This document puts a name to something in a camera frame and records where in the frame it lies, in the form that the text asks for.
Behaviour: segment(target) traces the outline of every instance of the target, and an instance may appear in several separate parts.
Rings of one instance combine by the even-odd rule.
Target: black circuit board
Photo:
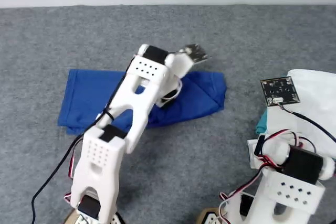
[[[261,80],[262,90],[267,106],[276,106],[274,98],[283,98],[281,104],[299,103],[300,99],[295,90],[291,76]]]

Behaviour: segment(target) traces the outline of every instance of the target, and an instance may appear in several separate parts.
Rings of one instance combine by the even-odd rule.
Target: blue towel
[[[267,109],[264,111],[263,115],[261,116],[257,124],[256,132],[259,135],[261,133],[265,133],[266,129],[267,129]]]
[[[58,125],[66,126],[69,134],[83,132],[103,110],[122,75],[121,71],[71,69]],[[222,73],[194,71],[182,82],[181,93],[171,105],[153,107],[147,127],[200,118],[224,108],[226,85]],[[112,124],[127,132],[132,111],[123,112]]]

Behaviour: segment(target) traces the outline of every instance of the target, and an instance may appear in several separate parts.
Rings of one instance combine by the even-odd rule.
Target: robotic arm
[[[263,170],[255,196],[241,192],[232,197],[225,206],[225,218],[235,224],[307,224],[325,191],[319,180],[333,176],[335,163],[330,157],[314,153],[310,147],[306,150],[305,146],[290,145],[292,140],[265,139],[261,135],[258,144],[250,141],[250,152],[254,151],[250,154],[259,155],[261,146],[263,155],[281,168]],[[278,206],[284,212],[276,213]]]
[[[87,224],[109,224],[117,211],[119,170],[124,153],[132,153],[152,107],[162,107],[178,96],[193,64],[207,59],[203,49],[188,45],[179,52],[142,45],[124,75],[105,113],[83,135],[81,157],[75,169],[70,204]],[[136,93],[138,86],[144,90]],[[110,123],[133,110],[132,127],[123,132]]]

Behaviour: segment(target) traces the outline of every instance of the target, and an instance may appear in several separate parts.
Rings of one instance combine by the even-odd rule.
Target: black wire
[[[308,138],[303,137],[303,136],[300,136],[299,138],[300,138],[300,139],[304,139],[304,140],[306,140],[307,142],[309,142],[309,143],[313,146],[313,148],[314,148],[314,152],[315,152],[315,153],[317,152],[317,151],[316,151],[316,147],[315,147],[315,145],[313,144],[312,141],[310,141]]]
[[[330,134],[330,132],[328,132],[325,128],[323,128],[320,124],[318,124],[317,122],[313,121],[312,119],[300,114],[300,113],[297,113],[297,112],[293,112],[293,111],[289,111],[289,110],[286,110],[285,107],[281,104],[279,104],[279,106],[281,107],[282,110],[288,112],[288,113],[291,113],[295,116],[297,116],[298,118],[301,118],[303,120],[306,120],[307,122],[311,123],[312,125],[316,126],[317,128],[319,128],[321,131],[323,131],[328,137],[330,137],[335,143],[336,143],[336,138]]]
[[[115,94],[117,93],[117,90],[119,89],[121,83],[123,82],[123,80],[125,79],[125,76],[126,76],[126,73],[128,71],[128,68],[130,67],[132,61],[133,61],[134,57],[132,58],[132,60],[130,61],[130,64],[128,65],[128,67],[126,68],[126,71],[124,73],[124,75],[122,76],[121,80],[118,82],[118,85],[117,87],[115,88],[115,90],[113,91],[107,105],[105,106],[103,112],[100,114],[99,117],[97,117],[97,119],[90,125],[88,126],[84,131],[83,133],[79,134],[74,140],[73,142],[70,144],[67,152],[65,152],[63,158],[61,159],[61,161],[58,163],[58,165],[56,166],[56,168],[53,170],[53,172],[50,174],[50,176],[47,178],[47,180],[43,183],[43,185],[37,190],[37,192],[33,195],[33,197],[31,198],[31,205],[32,205],[32,212],[33,212],[33,219],[32,219],[32,223],[31,224],[34,224],[35,223],[35,219],[36,219],[36,213],[35,213],[35,199],[36,197],[41,193],[41,191],[48,185],[48,183],[51,181],[51,179],[54,177],[54,175],[58,172],[59,168],[62,166],[62,164],[64,163],[64,161],[66,160],[66,158],[68,157],[69,153],[71,152],[72,148],[75,146],[76,142],[78,140],[80,140],[81,137],[83,137],[84,133],[90,129],[92,126],[94,126],[98,121],[100,121],[100,119],[102,119],[102,117],[107,114],[107,109],[109,108]],[[108,113],[107,114],[109,117],[111,117],[111,119],[113,120],[113,116]]]

